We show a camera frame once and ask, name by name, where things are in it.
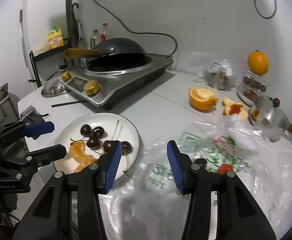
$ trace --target gold knob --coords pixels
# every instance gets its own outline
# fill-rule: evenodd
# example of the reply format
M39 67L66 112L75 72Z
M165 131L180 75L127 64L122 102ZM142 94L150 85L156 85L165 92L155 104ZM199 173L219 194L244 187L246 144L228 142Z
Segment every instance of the gold knob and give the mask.
M96 80L90 80L84 85L87 95L92 96L99 91L99 85Z
M69 79L70 78L70 73L69 73L69 71L65 71L62 75L61 75L61 79L63 80L63 81L66 81L67 79Z

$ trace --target silver screw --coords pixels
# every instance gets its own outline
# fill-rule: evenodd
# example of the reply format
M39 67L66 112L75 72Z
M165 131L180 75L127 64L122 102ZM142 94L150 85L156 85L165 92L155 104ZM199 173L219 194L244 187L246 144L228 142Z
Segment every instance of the silver screw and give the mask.
M233 171L227 171L226 174L227 174L227 176L230 177L230 178L235 177L235 173L234 173Z
M91 170L95 170L95 169L98 168L98 164L97 164L97 163L92 163L91 165L89 165L89 168L90 168Z
M63 176L63 173L61 171L57 171L54 174L55 178L60 178L61 176Z
M194 164L191 164L191 166L190 166L194 171L197 171L197 170L199 170L200 169L200 165L198 165L198 164L196 164L196 163L194 163Z

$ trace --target plastic bag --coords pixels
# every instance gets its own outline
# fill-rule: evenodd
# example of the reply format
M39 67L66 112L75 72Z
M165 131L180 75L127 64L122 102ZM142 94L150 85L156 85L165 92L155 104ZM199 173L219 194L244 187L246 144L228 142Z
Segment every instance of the plastic bag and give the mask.
M180 240L190 196L181 195L166 155L169 140L192 159L206 158L207 169L222 163L249 189L280 239L292 225L292 147L271 143L248 123L225 118L223 124L192 122L145 149L134 177L103 196L109 239ZM209 239L215 239L217 196L211 194Z
M234 66L229 60L214 60L209 66L201 66L201 71L194 78L195 82L209 82L212 73L224 73L226 78L226 88L231 88L236 86L236 73L234 71Z

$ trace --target yellow detergent bottle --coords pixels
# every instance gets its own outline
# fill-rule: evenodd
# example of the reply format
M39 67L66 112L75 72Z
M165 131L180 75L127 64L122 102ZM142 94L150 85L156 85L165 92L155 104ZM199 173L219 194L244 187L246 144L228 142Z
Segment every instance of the yellow detergent bottle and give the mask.
M62 29L57 25L53 27L47 33L47 40L49 49L55 49L64 45Z

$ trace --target black chopstick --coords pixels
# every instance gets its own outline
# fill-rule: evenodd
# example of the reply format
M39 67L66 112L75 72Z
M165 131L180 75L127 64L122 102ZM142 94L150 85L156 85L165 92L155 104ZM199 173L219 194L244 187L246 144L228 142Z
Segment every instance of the black chopstick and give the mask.
M74 102L55 104L55 105L52 105L52 107L67 106L67 105L73 105L73 104L84 103L84 102L87 102L87 101L86 100L79 100L79 101L74 101Z

